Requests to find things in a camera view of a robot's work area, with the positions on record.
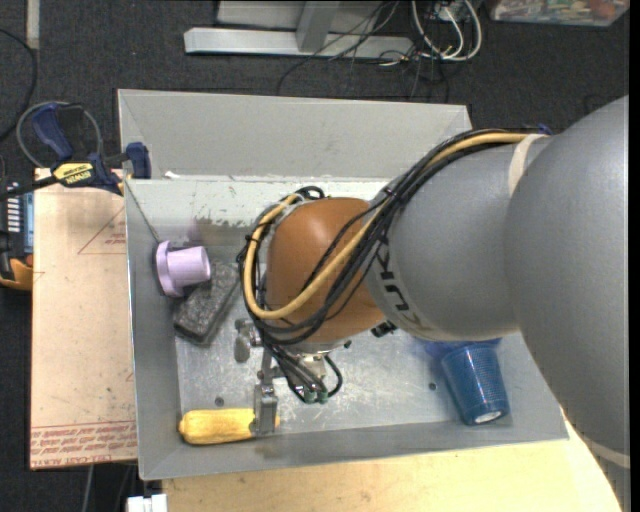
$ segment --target box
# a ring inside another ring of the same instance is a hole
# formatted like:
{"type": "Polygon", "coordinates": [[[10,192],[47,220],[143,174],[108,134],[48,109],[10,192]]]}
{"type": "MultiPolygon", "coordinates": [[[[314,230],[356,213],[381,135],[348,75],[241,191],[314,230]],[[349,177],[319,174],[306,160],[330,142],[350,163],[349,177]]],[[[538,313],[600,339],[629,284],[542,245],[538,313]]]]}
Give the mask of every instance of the box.
{"type": "Polygon", "coordinates": [[[467,130],[469,120],[464,107],[451,105],[144,91],[120,91],[119,101],[122,143],[144,142],[154,166],[154,179],[128,180],[125,194],[143,479],[566,436],[560,408],[521,336],[509,337],[499,352],[512,415],[469,428],[416,340],[397,333],[378,341],[363,333],[348,350],[335,351],[345,385],[329,403],[302,404],[276,381],[275,435],[186,444],[176,426],[189,410],[215,409],[220,401],[253,407],[261,349],[246,363],[233,358],[235,321],[247,317],[239,295],[210,346],[176,335],[174,303],[161,293],[153,263],[158,242],[203,245],[210,258],[231,263],[256,216],[280,197],[314,184],[334,196],[371,199],[438,142],[467,130]]]}
{"type": "Polygon", "coordinates": [[[607,27],[629,9],[630,0],[487,0],[491,19],[607,27]]]}

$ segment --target black cable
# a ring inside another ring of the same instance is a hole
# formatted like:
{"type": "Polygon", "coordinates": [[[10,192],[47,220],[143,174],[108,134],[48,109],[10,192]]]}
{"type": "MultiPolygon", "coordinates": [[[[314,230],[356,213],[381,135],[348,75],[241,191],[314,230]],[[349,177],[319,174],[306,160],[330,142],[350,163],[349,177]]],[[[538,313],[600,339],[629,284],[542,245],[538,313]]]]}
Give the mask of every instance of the black cable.
{"type": "Polygon", "coordinates": [[[22,112],[27,109],[27,107],[29,106],[29,103],[31,102],[31,97],[33,96],[33,92],[35,91],[36,84],[38,82],[38,58],[36,56],[36,53],[31,48],[29,48],[29,45],[27,45],[27,43],[22,39],[20,39],[18,36],[2,28],[0,28],[0,32],[8,36],[9,38],[13,39],[14,41],[16,41],[20,46],[22,46],[27,51],[31,59],[31,83],[27,88],[27,92],[24,95],[24,99],[22,100],[20,108],[18,109],[17,113],[14,116],[14,120],[9,124],[7,128],[5,128],[2,132],[0,132],[0,142],[2,142],[15,129],[16,125],[18,124],[18,119],[20,119],[20,116],[22,115],[22,112]]]}
{"type": "MultiPolygon", "coordinates": [[[[402,66],[402,76],[404,78],[404,75],[407,72],[410,72],[413,70],[413,77],[414,77],[414,84],[415,84],[415,80],[421,80],[422,82],[425,83],[425,85],[427,85],[428,87],[430,87],[430,94],[427,98],[427,101],[431,101],[432,99],[432,91],[434,87],[438,87],[441,86],[444,89],[444,94],[443,94],[443,99],[442,100],[438,100],[438,103],[448,103],[449,102],[449,94],[450,94],[450,84],[449,84],[449,75],[445,75],[443,68],[445,65],[459,65],[460,63],[456,62],[456,63],[445,63],[442,61],[442,59],[440,57],[438,57],[437,55],[434,56],[433,59],[431,59],[431,66],[430,66],[430,75],[426,75],[423,71],[422,71],[422,62],[423,58],[420,56],[414,55],[412,58],[407,59],[404,62],[404,66],[402,66]]],[[[451,76],[455,76],[459,73],[460,69],[462,69],[461,67],[458,68],[458,70],[456,70],[456,72],[452,73],[451,76]]]]}
{"type": "MultiPolygon", "coordinates": [[[[322,323],[326,319],[329,308],[331,308],[337,302],[341,294],[349,286],[356,272],[361,268],[363,263],[366,261],[366,258],[369,257],[369,254],[371,254],[371,250],[374,245],[385,234],[386,230],[391,225],[395,214],[404,204],[406,204],[406,201],[408,201],[428,179],[430,179],[441,169],[449,165],[451,162],[458,158],[462,158],[463,156],[466,156],[467,154],[470,154],[472,152],[484,150],[486,149],[486,146],[475,146],[463,151],[458,151],[434,165],[428,165],[430,160],[435,155],[441,153],[444,149],[453,144],[456,144],[457,142],[465,140],[469,137],[486,133],[504,133],[504,130],[474,130],[454,136],[431,150],[427,155],[425,155],[425,157],[417,162],[395,183],[394,188],[391,191],[392,197],[384,206],[381,207],[381,211],[378,213],[370,227],[367,229],[367,232],[363,236],[362,240],[356,246],[347,263],[344,265],[340,275],[333,283],[325,299],[324,305],[321,306],[314,314],[310,315],[307,319],[295,325],[289,327],[275,327],[262,321],[260,318],[253,315],[249,310],[249,313],[256,326],[264,330],[265,339],[267,339],[269,343],[272,343],[274,345],[289,346],[304,341],[305,339],[308,339],[310,336],[312,336],[322,326],[322,323]],[[300,333],[300,330],[304,329],[305,327],[308,327],[308,329],[300,333]],[[293,338],[282,340],[273,337],[272,334],[278,333],[297,334],[293,338]]],[[[239,270],[242,272],[244,268],[242,251],[239,255],[238,262],[239,270]]]]}
{"type": "MultiPolygon", "coordinates": [[[[418,50],[418,55],[422,54],[422,52],[424,51],[424,46],[425,46],[425,42],[422,41],[422,44],[420,46],[420,49],[418,50]]],[[[416,76],[413,79],[413,86],[411,87],[411,93],[409,94],[409,101],[413,100],[413,97],[416,94],[416,91],[418,90],[418,82],[420,81],[420,68],[422,67],[422,57],[418,57],[418,67],[416,69],[416,76]]]]}
{"type": "Polygon", "coordinates": [[[362,46],[373,34],[379,32],[380,30],[382,30],[390,21],[391,18],[393,18],[393,15],[395,14],[396,10],[398,9],[398,5],[400,4],[399,1],[396,2],[386,2],[384,4],[381,4],[380,6],[378,6],[377,9],[375,9],[369,16],[367,16],[367,20],[371,21],[374,16],[376,16],[377,14],[380,13],[380,11],[382,11],[382,9],[393,5],[393,7],[391,8],[391,10],[389,11],[389,14],[387,15],[387,17],[385,18],[385,20],[380,23],[378,26],[374,27],[372,30],[370,30],[369,32],[365,33],[365,34],[361,34],[360,39],[358,40],[357,43],[354,43],[353,45],[351,45],[349,48],[347,48],[346,50],[342,50],[340,53],[334,55],[333,57],[330,57],[329,60],[336,60],[336,59],[340,59],[342,57],[345,57],[346,55],[348,55],[350,52],[354,52],[360,48],[360,46],[362,46]]]}
{"type": "MultiPolygon", "coordinates": [[[[68,103],[66,101],[43,101],[41,103],[37,103],[35,105],[31,105],[27,110],[25,110],[21,115],[20,118],[18,119],[18,123],[16,125],[16,140],[18,141],[18,145],[20,146],[20,149],[22,150],[22,152],[24,153],[24,156],[26,156],[29,161],[35,165],[36,167],[50,167],[49,165],[45,165],[44,163],[40,162],[38,159],[36,159],[32,154],[31,151],[29,151],[29,148],[27,148],[24,139],[22,137],[22,127],[24,126],[24,122],[33,115],[33,113],[38,110],[40,107],[43,107],[45,105],[49,105],[50,103],[55,103],[58,106],[61,107],[68,107],[68,106],[72,106],[71,103],[68,103]]],[[[95,117],[93,117],[91,115],[91,113],[89,111],[87,111],[85,108],[83,108],[81,105],[77,105],[82,109],[82,114],[85,118],[87,118],[89,120],[89,122],[91,123],[91,125],[93,126],[93,130],[95,132],[95,136],[96,136],[96,149],[95,152],[100,155],[101,158],[104,159],[104,140],[102,139],[102,131],[100,130],[100,126],[98,125],[98,121],[96,121],[95,117]]]]}
{"type": "Polygon", "coordinates": [[[7,165],[2,155],[0,155],[0,164],[2,165],[0,168],[0,194],[2,194],[5,190],[4,184],[7,179],[7,165]]]}
{"type": "Polygon", "coordinates": [[[271,355],[276,359],[278,364],[281,367],[284,365],[287,368],[288,371],[284,372],[285,376],[288,375],[289,372],[293,373],[309,389],[319,389],[320,391],[323,391],[325,393],[327,392],[327,386],[322,381],[322,379],[314,375],[307,367],[299,365],[298,361],[291,355],[289,355],[285,350],[282,350],[280,347],[274,345],[267,344],[266,346],[271,352],[271,355]]]}
{"type": "MultiPolygon", "coordinates": [[[[425,32],[427,32],[430,28],[432,28],[435,25],[435,37],[432,37],[432,41],[434,42],[434,44],[438,47],[441,47],[441,41],[440,41],[440,29],[441,29],[441,23],[431,23],[431,21],[434,18],[434,11],[433,11],[433,7],[429,6],[429,4],[425,4],[425,9],[426,9],[426,13],[429,14],[429,16],[426,17],[426,23],[424,25],[424,30],[425,32]]],[[[409,14],[409,23],[411,25],[411,27],[413,28],[414,31],[418,32],[417,27],[415,26],[415,22],[413,20],[413,17],[409,14]]],[[[465,22],[458,22],[460,25],[460,29],[461,31],[464,33],[466,31],[466,26],[467,24],[465,22]]],[[[473,23],[471,23],[471,41],[475,40],[475,35],[476,35],[476,28],[475,25],[473,23]]],[[[471,51],[471,48],[467,48],[466,49],[466,54],[467,56],[469,55],[471,51]]],[[[413,66],[419,68],[420,65],[420,61],[422,60],[422,57],[420,57],[420,53],[417,53],[414,58],[412,59],[407,59],[407,67],[411,68],[413,66]]],[[[422,81],[425,82],[425,84],[427,84],[428,86],[439,86],[442,85],[444,87],[444,96],[442,100],[438,100],[440,103],[448,103],[449,102],[449,96],[450,96],[450,91],[451,91],[451,85],[450,85],[450,80],[452,78],[454,78],[455,76],[457,76],[464,68],[464,64],[466,64],[468,62],[468,58],[466,60],[462,60],[462,61],[453,61],[453,60],[445,60],[442,58],[442,55],[440,54],[434,54],[433,53],[433,48],[431,51],[431,76],[427,76],[423,73],[420,73],[419,71],[417,71],[417,73],[419,73],[420,79],[422,81]],[[445,69],[453,69],[453,71],[451,73],[447,73],[445,72],[445,69]],[[433,72],[436,71],[439,75],[439,78],[434,79],[433,76],[433,72]]]]}
{"type": "Polygon", "coordinates": [[[342,303],[342,305],[340,306],[340,308],[338,308],[337,311],[335,311],[334,313],[332,313],[330,316],[327,317],[327,319],[325,320],[325,322],[328,322],[329,320],[333,320],[335,317],[337,317],[340,313],[342,313],[342,311],[344,311],[344,308],[347,307],[347,304],[349,304],[349,302],[351,301],[351,299],[353,298],[353,296],[356,294],[356,292],[358,291],[358,288],[360,288],[360,286],[362,285],[362,283],[364,282],[365,278],[367,277],[367,274],[369,273],[369,271],[371,270],[371,267],[373,266],[373,262],[376,259],[376,255],[378,254],[378,251],[376,251],[374,253],[374,255],[371,257],[371,259],[369,260],[369,263],[367,264],[367,268],[365,268],[364,272],[362,272],[362,274],[360,275],[360,279],[358,279],[358,282],[356,283],[356,285],[353,287],[353,289],[349,292],[349,295],[347,296],[347,298],[344,300],[344,302],[342,303]]]}
{"type": "Polygon", "coordinates": [[[360,39],[358,40],[358,42],[356,44],[352,45],[350,48],[347,48],[346,50],[343,50],[339,54],[337,54],[334,57],[331,57],[329,59],[330,61],[332,61],[334,59],[338,59],[338,58],[341,58],[341,57],[344,57],[344,56],[348,55],[349,53],[352,53],[351,54],[351,63],[349,64],[349,74],[347,75],[347,80],[346,80],[344,88],[343,88],[343,96],[345,96],[345,97],[348,96],[349,87],[351,86],[351,84],[353,82],[353,71],[354,71],[354,67],[355,67],[355,63],[356,63],[356,57],[357,57],[357,54],[358,54],[358,49],[372,35],[374,35],[375,33],[379,32],[380,30],[382,30],[389,23],[389,21],[391,21],[391,18],[393,18],[393,15],[395,14],[396,10],[398,9],[398,5],[399,4],[400,4],[399,1],[393,2],[393,7],[391,8],[391,10],[389,11],[389,14],[387,14],[387,17],[385,18],[385,20],[382,23],[380,23],[378,26],[374,27],[372,30],[370,30],[366,34],[362,34],[360,36],[360,39]]]}
{"type": "Polygon", "coordinates": [[[333,373],[336,374],[336,379],[338,379],[338,383],[336,384],[336,387],[333,388],[331,391],[329,391],[329,398],[331,398],[342,388],[342,383],[343,383],[342,373],[340,373],[338,366],[336,365],[336,363],[333,362],[333,359],[331,359],[328,355],[324,356],[324,359],[327,363],[329,363],[329,366],[331,366],[333,373]]]}
{"type": "Polygon", "coordinates": [[[302,194],[305,199],[315,200],[315,199],[323,199],[325,197],[324,190],[320,187],[316,187],[315,185],[308,185],[306,187],[299,188],[295,191],[296,194],[302,194]],[[313,196],[311,192],[315,192],[318,194],[317,196],[313,196]]]}
{"type": "MultiPolygon", "coordinates": [[[[324,46],[322,46],[320,49],[316,50],[315,52],[313,52],[311,55],[309,55],[308,57],[306,57],[305,59],[301,60],[300,62],[296,62],[293,66],[291,66],[287,71],[284,72],[284,74],[280,77],[280,80],[278,80],[278,85],[276,86],[276,96],[280,96],[281,92],[282,92],[282,86],[285,82],[285,80],[287,79],[287,77],[289,75],[291,75],[291,73],[293,73],[296,69],[298,69],[299,67],[303,66],[304,64],[306,64],[307,62],[309,62],[310,60],[312,60],[314,57],[317,57],[320,53],[322,53],[323,51],[325,51],[327,48],[329,48],[330,46],[334,45],[335,43],[337,43],[338,41],[340,41],[341,39],[344,39],[346,36],[349,35],[353,35],[354,32],[356,32],[364,23],[368,23],[369,21],[371,21],[371,19],[373,19],[374,16],[376,16],[381,9],[383,9],[384,7],[388,6],[389,3],[386,4],[380,4],[378,7],[376,7],[376,9],[374,9],[374,11],[367,16],[366,18],[364,18],[363,20],[361,20],[358,24],[356,24],[355,26],[353,26],[348,32],[345,32],[344,34],[340,34],[338,37],[336,37],[335,39],[329,41],[327,44],[325,44],[324,46]]],[[[356,43],[355,45],[353,45],[351,48],[348,48],[347,50],[340,52],[339,55],[345,53],[345,52],[349,52],[352,51],[353,49],[359,47],[362,42],[358,41],[358,43],[356,43]]]]}
{"type": "Polygon", "coordinates": [[[49,185],[54,185],[56,183],[58,183],[58,180],[56,180],[53,176],[49,176],[47,178],[34,181],[33,183],[29,183],[27,185],[12,188],[11,190],[0,189],[0,202],[9,197],[21,196],[22,194],[26,194],[27,192],[33,192],[34,190],[48,187],[49,185]]]}
{"type": "Polygon", "coordinates": [[[293,393],[293,396],[295,396],[298,400],[300,400],[302,403],[306,404],[307,401],[304,399],[304,396],[300,394],[300,392],[296,389],[296,387],[293,385],[293,382],[291,382],[289,379],[287,379],[287,386],[289,386],[289,389],[291,390],[291,392],[293,393]]]}
{"type": "Polygon", "coordinates": [[[89,466],[89,470],[87,471],[87,483],[84,488],[84,498],[82,500],[82,508],[80,509],[82,512],[87,512],[89,510],[89,497],[91,496],[91,487],[93,485],[93,473],[94,473],[94,465],[89,466]]]}
{"type": "Polygon", "coordinates": [[[127,469],[124,471],[124,475],[122,476],[122,481],[120,482],[120,488],[118,489],[118,494],[116,495],[116,501],[114,502],[114,506],[113,506],[113,512],[118,512],[120,510],[122,510],[122,494],[124,492],[124,486],[127,484],[128,481],[130,481],[131,478],[131,471],[133,470],[134,466],[133,465],[129,465],[127,466],[127,469]]]}
{"type": "Polygon", "coordinates": [[[355,222],[357,222],[358,220],[362,219],[362,217],[364,217],[365,215],[368,215],[369,213],[377,210],[380,207],[380,205],[382,204],[382,202],[383,201],[378,201],[373,206],[367,208],[365,211],[363,211],[363,212],[361,212],[361,213],[359,213],[357,215],[354,215],[353,217],[351,217],[351,219],[349,219],[345,223],[344,226],[342,226],[342,228],[340,229],[338,234],[334,237],[334,239],[331,242],[331,244],[329,245],[329,247],[327,247],[327,249],[325,250],[325,252],[322,255],[322,257],[318,260],[318,263],[316,263],[316,266],[311,271],[311,274],[309,274],[309,277],[307,278],[305,283],[302,285],[302,290],[306,289],[311,284],[311,282],[316,278],[316,276],[318,275],[318,273],[320,272],[322,267],[324,267],[325,263],[327,262],[327,260],[331,256],[331,254],[333,254],[333,251],[335,251],[336,247],[340,243],[340,240],[342,240],[342,238],[347,233],[347,231],[349,231],[349,228],[351,226],[353,226],[353,224],[355,222]]]}

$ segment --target blue cup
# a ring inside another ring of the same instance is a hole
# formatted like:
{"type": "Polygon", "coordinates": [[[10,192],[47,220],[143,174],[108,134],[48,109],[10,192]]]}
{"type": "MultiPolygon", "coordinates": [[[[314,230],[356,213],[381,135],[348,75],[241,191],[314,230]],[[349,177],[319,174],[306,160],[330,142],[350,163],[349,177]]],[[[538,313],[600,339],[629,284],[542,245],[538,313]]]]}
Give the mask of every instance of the blue cup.
{"type": "Polygon", "coordinates": [[[510,412],[495,344],[464,344],[440,359],[462,421],[467,425],[488,423],[510,412]]]}

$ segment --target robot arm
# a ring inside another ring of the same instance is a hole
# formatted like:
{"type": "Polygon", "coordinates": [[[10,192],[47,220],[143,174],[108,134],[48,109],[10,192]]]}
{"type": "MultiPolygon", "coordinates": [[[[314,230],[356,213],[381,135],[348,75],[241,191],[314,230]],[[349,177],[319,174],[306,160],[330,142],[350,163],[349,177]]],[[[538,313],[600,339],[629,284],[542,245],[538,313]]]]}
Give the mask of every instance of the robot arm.
{"type": "Polygon", "coordinates": [[[577,429],[628,464],[627,141],[624,98],[532,143],[462,134],[370,205],[289,196],[240,258],[265,347],[317,385],[309,362],[382,318],[437,341],[520,330],[577,429]]]}

